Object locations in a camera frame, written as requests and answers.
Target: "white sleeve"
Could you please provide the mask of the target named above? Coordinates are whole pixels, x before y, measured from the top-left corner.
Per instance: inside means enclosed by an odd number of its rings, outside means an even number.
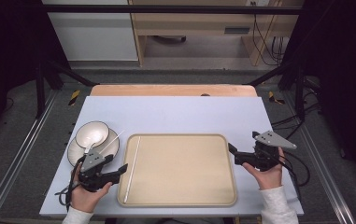
[[[93,213],[81,212],[73,207],[69,208],[63,224],[88,224],[90,222]]]
[[[262,210],[263,224],[299,223],[296,211],[288,206],[283,187],[260,190],[263,195],[264,210]]]

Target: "white cabinet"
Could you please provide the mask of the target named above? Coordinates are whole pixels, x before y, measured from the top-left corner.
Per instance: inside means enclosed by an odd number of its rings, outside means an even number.
[[[127,5],[126,0],[43,0],[43,4]],[[129,13],[49,13],[69,62],[137,61]]]

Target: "tray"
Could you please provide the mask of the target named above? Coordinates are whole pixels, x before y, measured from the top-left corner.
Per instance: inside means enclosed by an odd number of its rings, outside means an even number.
[[[134,134],[118,201],[124,206],[229,206],[235,181],[220,134]]]

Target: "hand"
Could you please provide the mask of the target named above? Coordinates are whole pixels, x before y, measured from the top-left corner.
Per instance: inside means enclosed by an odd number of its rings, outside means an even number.
[[[81,164],[78,166],[74,181],[78,181],[78,173],[81,169]],[[105,184],[100,190],[96,192],[89,192],[81,185],[72,191],[72,207],[86,213],[92,213],[99,200],[108,193],[112,183]]]
[[[278,148],[279,151],[279,160],[284,162],[283,160],[283,150],[282,148]],[[282,165],[278,164],[274,166],[273,168],[260,172],[256,170],[253,166],[250,164],[244,162],[242,164],[244,168],[251,174],[253,175],[257,183],[259,184],[260,189],[273,189],[273,188],[278,188],[282,186]]]

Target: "black curtain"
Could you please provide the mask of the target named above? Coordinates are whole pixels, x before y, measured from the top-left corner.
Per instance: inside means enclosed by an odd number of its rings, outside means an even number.
[[[304,72],[320,79],[322,111],[342,150],[356,161],[356,2],[306,1],[305,7],[316,13],[300,16],[284,61],[297,53],[294,50],[315,25],[305,50],[300,52],[305,56]]]
[[[29,2],[42,4],[41,0],[0,0],[0,115],[7,92],[34,80],[40,63],[52,60],[70,69],[47,13],[21,10],[20,6]],[[48,82],[62,82],[57,71],[42,67]]]

